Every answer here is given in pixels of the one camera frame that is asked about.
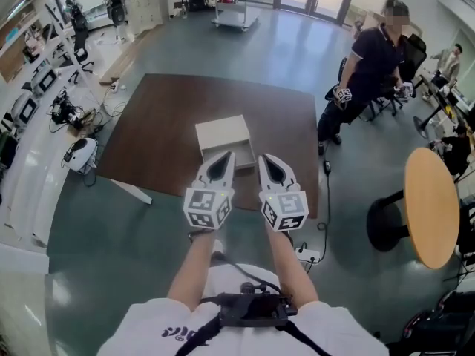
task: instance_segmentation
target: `wooden table top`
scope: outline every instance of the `wooden table top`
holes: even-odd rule
[[[459,235],[459,198],[444,162],[429,149],[416,149],[407,160],[404,205],[419,259],[428,268],[443,267]]]
[[[183,196],[202,165],[195,125],[243,115],[256,159],[269,153],[295,172],[318,209],[314,96],[285,88],[204,76],[146,74],[125,107],[98,175]],[[236,171],[233,206],[260,210],[258,167]]]

